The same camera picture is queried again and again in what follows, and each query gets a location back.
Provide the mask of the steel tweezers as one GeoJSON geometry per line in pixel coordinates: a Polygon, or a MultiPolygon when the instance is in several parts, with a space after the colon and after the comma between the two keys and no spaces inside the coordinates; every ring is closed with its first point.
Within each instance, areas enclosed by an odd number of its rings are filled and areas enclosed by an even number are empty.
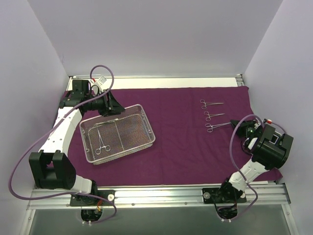
{"type": "Polygon", "coordinates": [[[115,119],[111,119],[111,120],[107,120],[107,121],[96,123],[95,125],[97,126],[97,125],[104,125],[104,124],[108,124],[108,123],[114,123],[114,122],[116,122],[118,120],[119,120],[118,118],[115,118],[115,119]]]}

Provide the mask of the steel forceps clamp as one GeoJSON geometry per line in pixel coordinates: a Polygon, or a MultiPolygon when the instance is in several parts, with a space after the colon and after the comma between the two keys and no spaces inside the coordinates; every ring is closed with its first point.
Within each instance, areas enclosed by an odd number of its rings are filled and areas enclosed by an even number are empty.
{"type": "Polygon", "coordinates": [[[210,123],[206,123],[205,127],[207,128],[206,131],[208,133],[212,133],[214,131],[214,129],[219,128],[219,127],[223,127],[223,126],[226,126],[226,125],[230,125],[230,124],[231,124],[230,122],[221,123],[221,124],[215,124],[215,125],[212,125],[210,123]]]}
{"type": "Polygon", "coordinates": [[[102,151],[109,152],[111,150],[111,147],[109,145],[105,145],[103,142],[103,139],[100,135],[99,129],[97,129],[98,137],[99,137],[99,147],[95,150],[96,155],[100,155],[102,151]]]}
{"type": "Polygon", "coordinates": [[[205,110],[208,106],[223,104],[223,102],[206,102],[204,99],[201,99],[200,103],[202,104],[201,108],[203,110],[205,110]]]}

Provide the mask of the wire mesh instrument tray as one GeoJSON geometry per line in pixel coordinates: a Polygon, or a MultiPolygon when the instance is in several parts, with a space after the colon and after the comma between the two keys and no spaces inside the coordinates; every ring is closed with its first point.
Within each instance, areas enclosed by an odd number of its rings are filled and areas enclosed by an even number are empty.
{"type": "Polygon", "coordinates": [[[103,117],[96,116],[83,120],[79,129],[84,146],[87,162],[99,165],[151,147],[156,140],[147,115],[140,104],[129,106],[119,115],[103,117]],[[114,123],[95,125],[96,123],[118,118],[114,123]],[[95,154],[99,147],[97,129],[105,145],[109,145],[109,152],[102,151],[95,154]]]}

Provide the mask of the steel surgical scissors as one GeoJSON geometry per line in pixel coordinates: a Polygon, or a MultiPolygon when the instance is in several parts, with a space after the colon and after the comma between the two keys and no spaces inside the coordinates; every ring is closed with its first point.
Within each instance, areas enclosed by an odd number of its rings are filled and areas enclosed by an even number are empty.
{"type": "Polygon", "coordinates": [[[218,117],[218,116],[224,115],[224,113],[221,113],[221,114],[211,114],[208,111],[205,111],[203,114],[206,116],[206,118],[205,118],[206,121],[210,121],[214,117],[218,117]]]}

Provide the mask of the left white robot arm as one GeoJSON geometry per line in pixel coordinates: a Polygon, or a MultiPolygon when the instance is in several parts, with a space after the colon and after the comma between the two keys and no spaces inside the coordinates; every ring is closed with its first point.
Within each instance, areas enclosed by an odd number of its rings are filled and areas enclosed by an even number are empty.
{"type": "Polygon", "coordinates": [[[89,80],[73,79],[72,89],[65,93],[59,103],[54,130],[39,152],[31,153],[29,164],[35,185],[43,189],[64,189],[81,193],[81,200],[94,205],[99,198],[95,182],[77,175],[68,159],[68,149],[76,127],[88,111],[97,111],[104,117],[119,115],[125,109],[111,92],[105,91],[106,79],[101,76],[89,80]]]}

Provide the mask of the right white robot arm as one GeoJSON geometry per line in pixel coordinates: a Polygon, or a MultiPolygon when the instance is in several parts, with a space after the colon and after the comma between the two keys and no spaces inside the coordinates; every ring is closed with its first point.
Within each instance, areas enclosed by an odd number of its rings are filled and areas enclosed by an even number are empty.
{"type": "Polygon", "coordinates": [[[287,161],[294,138],[287,133],[278,133],[271,126],[273,122],[265,119],[257,121],[255,115],[249,115],[252,120],[232,120],[234,132],[229,146],[230,158],[233,164],[232,145],[235,136],[244,138],[243,148],[251,155],[249,161],[228,177],[217,190],[218,198],[223,202],[238,199],[258,176],[272,169],[281,168],[287,161]]]}

